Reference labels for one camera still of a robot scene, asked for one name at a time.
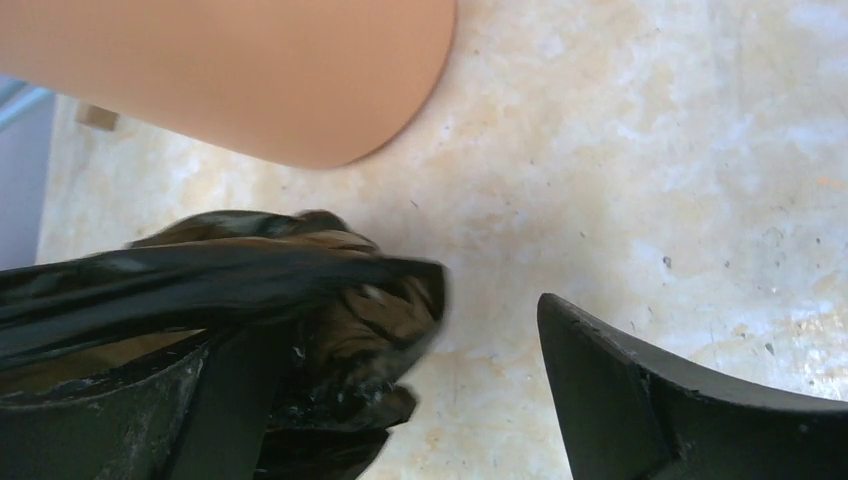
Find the floor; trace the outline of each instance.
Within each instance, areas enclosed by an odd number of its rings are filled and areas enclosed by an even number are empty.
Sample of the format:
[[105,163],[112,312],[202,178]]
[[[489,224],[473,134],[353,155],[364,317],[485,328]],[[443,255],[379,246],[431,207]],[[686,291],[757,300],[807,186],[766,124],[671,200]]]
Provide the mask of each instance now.
[[[0,75],[0,87],[11,79]],[[0,270],[35,263],[55,101],[0,132]]]
[[217,208],[326,208],[451,268],[413,421],[365,476],[570,478],[543,292],[698,363],[848,399],[848,5],[461,0],[455,50],[372,158],[292,170],[62,99],[39,260]]

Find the black garbage bag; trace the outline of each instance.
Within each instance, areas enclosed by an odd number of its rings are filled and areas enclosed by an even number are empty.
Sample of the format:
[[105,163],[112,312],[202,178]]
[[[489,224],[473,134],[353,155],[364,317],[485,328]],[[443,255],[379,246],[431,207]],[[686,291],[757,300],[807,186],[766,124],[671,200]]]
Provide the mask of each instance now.
[[355,478],[412,415],[397,381],[446,290],[441,265],[386,256],[328,212],[210,212],[0,272],[0,471]]

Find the black plastic object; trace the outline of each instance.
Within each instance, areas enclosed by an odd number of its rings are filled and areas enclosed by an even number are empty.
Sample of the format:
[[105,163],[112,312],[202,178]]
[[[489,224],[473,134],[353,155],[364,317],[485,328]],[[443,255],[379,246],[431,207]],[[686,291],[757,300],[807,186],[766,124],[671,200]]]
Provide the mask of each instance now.
[[355,478],[412,415],[396,381],[445,308],[440,265],[328,212],[211,212],[0,272],[0,391],[27,387],[0,396],[0,478]]
[[701,367],[552,294],[538,324],[575,480],[848,478],[848,403]]

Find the stone floor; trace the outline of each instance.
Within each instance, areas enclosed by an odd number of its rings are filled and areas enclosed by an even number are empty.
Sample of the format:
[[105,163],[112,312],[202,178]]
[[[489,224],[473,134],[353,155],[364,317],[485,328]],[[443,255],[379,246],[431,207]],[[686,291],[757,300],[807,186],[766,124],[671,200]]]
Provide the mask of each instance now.
[[460,0],[446,75],[366,161],[292,170],[58,104],[39,260],[217,208],[325,208],[447,264],[382,479],[567,479],[535,304],[754,382],[848,398],[848,4]]

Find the marble floor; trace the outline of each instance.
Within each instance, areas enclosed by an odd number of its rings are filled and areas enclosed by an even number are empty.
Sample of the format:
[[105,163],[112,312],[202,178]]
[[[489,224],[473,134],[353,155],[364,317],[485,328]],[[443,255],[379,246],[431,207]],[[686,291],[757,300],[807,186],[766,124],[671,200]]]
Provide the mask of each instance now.
[[460,0],[430,103],[307,172],[57,107],[39,261],[218,208],[325,208],[451,268],[422,404],[364,478],[568,479],[543,292],[705,366],[848,398],[848,4]]

